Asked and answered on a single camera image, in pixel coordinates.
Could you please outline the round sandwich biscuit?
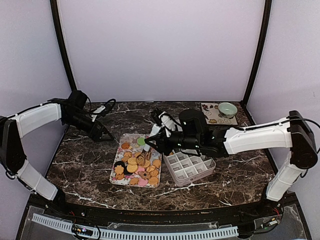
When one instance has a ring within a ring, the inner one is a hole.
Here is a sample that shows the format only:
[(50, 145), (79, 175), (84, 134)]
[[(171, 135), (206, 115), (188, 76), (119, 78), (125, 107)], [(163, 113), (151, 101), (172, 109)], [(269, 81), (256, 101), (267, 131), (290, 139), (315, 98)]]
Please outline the round sandwich biscuit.
[(137, 158), (137, 163), (140, 167), (147, 168), (150, 166), (151, 162), (148, 159), (140, 156)]

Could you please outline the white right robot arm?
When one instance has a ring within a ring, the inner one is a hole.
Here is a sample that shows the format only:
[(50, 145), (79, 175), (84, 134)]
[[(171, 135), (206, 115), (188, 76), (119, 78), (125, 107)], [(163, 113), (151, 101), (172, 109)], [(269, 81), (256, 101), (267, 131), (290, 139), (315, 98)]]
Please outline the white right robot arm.
[(174, 149), (194, 150), (198, 156), (222, 158), (253, 150), (289, 149), (283, 165), (265, 188), (264, 199), (255, 205), (255, 213), (260, 217), (273, 211), (274, 202), (318, 162), (319, 149), (308, 125), (311, 120), (296, 110), (273, 122), (216, 130), (209, 128), (205, 114), (196, 109), (180, 112), (178, 120), (159, 109), (152, 111), (152, 117), (155, 124), (144, 140), (144, 152), (153, 148), (167, 156)]

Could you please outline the metal tongs white handle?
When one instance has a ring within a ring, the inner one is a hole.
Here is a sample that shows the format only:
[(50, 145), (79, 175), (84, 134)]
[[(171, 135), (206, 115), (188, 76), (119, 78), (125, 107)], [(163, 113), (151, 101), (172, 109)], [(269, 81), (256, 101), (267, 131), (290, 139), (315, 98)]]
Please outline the metal tongs white handle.
[[(148, 137), (151, 137), (151, 136), (154, 136), (154, 135), (158, 134), (158, 133), (161, 131), (162, 128), (163, 128), (163, 126), (162, 126), (162, 127), (159, 127), (159, 126), (157, 126), (157, 125), (155, 124), (155, 125), (152, 127), (151, 133), (149, 134)], [(147, 144), (145, 143), (145, 146), (143, 147), (142, 152), (136, 157), (136, 162), (137, 162), (137, 158), (139, 158), (139, 157), (143, 157), (143, 158), (145, 158), (146, 160), (150, 160), (151, 155), (152, 155), (152, 154), (151, 154), (151, 146), (149, 146), (149, 145), (147, 145)]]

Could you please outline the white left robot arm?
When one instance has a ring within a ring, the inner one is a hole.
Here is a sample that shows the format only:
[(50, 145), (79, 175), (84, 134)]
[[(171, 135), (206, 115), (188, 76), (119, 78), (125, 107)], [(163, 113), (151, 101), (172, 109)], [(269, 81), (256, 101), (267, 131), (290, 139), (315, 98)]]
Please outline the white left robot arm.
[(0, 163), (7, 177), (52, 202), (50, 208), (60, 218), (67, 218), (71, 208), (63, 190), (45, 175), (63, 130), (74, 127), (97, 143), (114, 140), (99, 118), (111, 112), (116, 100), (86, 109), (90, 102), (84, 92), (73, 90), (68, 98), (52, 98), (0, 118)]

